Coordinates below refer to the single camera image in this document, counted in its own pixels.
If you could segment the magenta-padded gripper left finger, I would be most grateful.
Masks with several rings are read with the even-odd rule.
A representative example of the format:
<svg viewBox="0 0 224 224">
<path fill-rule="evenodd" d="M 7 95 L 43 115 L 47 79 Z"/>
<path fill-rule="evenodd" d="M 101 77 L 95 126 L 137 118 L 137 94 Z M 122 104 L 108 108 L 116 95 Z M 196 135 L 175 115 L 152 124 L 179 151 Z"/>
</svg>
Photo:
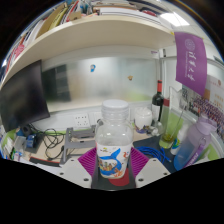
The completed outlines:
<svg viewBox="0 0 224 224">
<path fill-rule="evenodd" d="M 91 188 L 98 177 L 96 149 L 93 148 L 79 158 L 70 158 L 61 169 L 61 177 L 84 188 Z"/>
</svg>

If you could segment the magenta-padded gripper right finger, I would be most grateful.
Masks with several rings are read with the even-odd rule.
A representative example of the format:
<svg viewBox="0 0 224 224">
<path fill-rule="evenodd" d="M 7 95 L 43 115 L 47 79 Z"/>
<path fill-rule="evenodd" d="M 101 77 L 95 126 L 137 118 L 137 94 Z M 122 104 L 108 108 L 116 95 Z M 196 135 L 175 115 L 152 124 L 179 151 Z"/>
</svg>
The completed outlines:
<svg viewBox="0 0 224 224">
<path fill-rule="evenodd" d="M 157 158 L 148 158 L 139 150 L 132 148 L 129 159 L 130 180 L 136 188 L 141 188 L 170 172 Z"/>
</svg>

